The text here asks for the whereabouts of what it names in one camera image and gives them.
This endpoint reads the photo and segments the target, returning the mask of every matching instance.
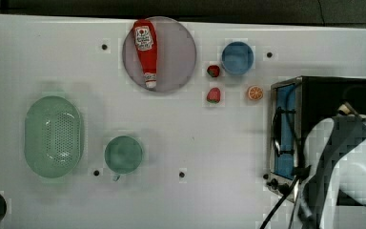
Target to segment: orange fruit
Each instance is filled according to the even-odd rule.
[[[263,89],[258,86],[251,86],[248,89],[248,97],[251,100],[259,100],[263,97]]]

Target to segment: ketchup bottle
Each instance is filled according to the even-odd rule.
[[[135,48],[141,62],[147,88],[156,87],[157,41],[153,24],[149,20],[138,20],[133,24],[132,32]]]

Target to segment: white tabletop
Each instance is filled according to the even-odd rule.
[[[173,94],[154,94],[123,67],[132,23],[0,15],[0,193],[10,206],[0,228],[256,228],[278,200],[261,178],[271,84],[300,75],[366,78],[366,30],[183,23],[197,46],[193,78]],[[253,48],[253,68],[241,81],[208,77],[235,40]],[[246,99],[251,85],[264,88],[260,101]],[[214,86],[223,100],[210,106]],[[52,92],[81,111],[85,150],[70,174],[48,180],[25,161],[24,122],[31,104]],[[113,182],[104,148],[123,134],[140,137],[145,159]],[[279,209],[272,228],[287,227],[292,206]]]

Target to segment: mint green basket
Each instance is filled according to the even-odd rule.
[[[25,123],[25,157],[41,177],[62,177],[79,162],[81,116],[68,100],[47,96],[29,109]]]

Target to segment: oven window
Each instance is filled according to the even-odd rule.
[[[280,156],[274,155],[274,173],[289,179],[293,179],[292,171],[294,167],[294,138],[291,131],[291,123],[294,124],[295,110],[295,85],[277,88],[275,110],[281,108],[282,114],[280,127],[279,151]]]

